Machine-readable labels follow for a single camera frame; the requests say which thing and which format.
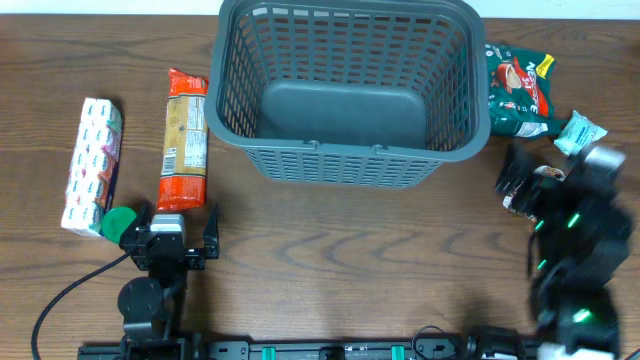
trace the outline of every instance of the coffee cup image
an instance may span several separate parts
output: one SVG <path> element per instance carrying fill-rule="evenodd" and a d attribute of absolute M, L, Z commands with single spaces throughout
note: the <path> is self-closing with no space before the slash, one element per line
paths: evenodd
<path fill-rule="evenodd" d="M 516 73 L 516 69 L 513 67 L 513 64 L 500 64 L 498 66 L 497 75 L 502 87 L 504 87 L 509 94 L 511 94 L 512 89 L 522 88 L 522 82 L 520 81 L 520 77 Z"/>

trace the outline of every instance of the green lid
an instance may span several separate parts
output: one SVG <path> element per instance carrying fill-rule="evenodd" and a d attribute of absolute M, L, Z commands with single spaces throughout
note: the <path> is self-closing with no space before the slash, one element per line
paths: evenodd
<path fill-rule="evenodd" d="M 136 219 L 136 212 L 126 206 L 109 210 L 102 218 L 102 233 L 116 244 L 120 244 L 120 236 Z"/>

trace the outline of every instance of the wooden table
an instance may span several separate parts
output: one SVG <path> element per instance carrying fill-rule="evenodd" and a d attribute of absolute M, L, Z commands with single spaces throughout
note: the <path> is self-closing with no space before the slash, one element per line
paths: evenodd
<path fill-rule="evenodd" d="M 559 117 L 577 109 L 625 151 L 620 202 L 640 211 L 640 23 L 487 20 L 488 38 L 552 53 Z M 107 240 L 60 229 L 68 166 L 87 96 L 117 100 L 125 134 L 115 204 L 156 200 L 167 71 L 207 74 L 215 17 L 0 18 L 0 355 L 30 358 L 45 304 L 119 256 Z M 506 140 L 402 191 L 272 182 L 209 138 L 208 204 L 222 209 L 222 256 L 192 273 L 184 328 L 265 339 L 407 337 L 422 325 L 532 329 L 531 224 L 493 192 Z M 561 164 L 549 140 L 530 148 Z M 186 212 L 197 242 L 207 209 Z M 638 233 L 632 241 L 638 243 Z M 624 353 L 640 344 L 640 254 L 611 282 Z M 44 323 L 44 359 L 117 341 L 126 261 L 71 292 Z"/>

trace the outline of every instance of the barcode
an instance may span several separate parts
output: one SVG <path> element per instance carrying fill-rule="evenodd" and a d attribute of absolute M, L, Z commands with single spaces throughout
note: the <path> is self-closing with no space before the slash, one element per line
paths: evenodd
<path fill-rule="evenodd" d="M 175 172 L 176 172 L 176 156 L 165 155 L 164 161 L 162 162 L 162 176 L 172 175 Z"/>

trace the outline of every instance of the basket bottom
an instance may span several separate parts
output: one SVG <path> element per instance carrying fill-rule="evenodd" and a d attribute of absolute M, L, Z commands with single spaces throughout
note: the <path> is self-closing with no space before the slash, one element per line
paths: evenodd
<path fill-rule="evenodd" d="M 256 137 L 425 149 L 427 111 L 391 86 L 278 80 L 264 89 Z"/>

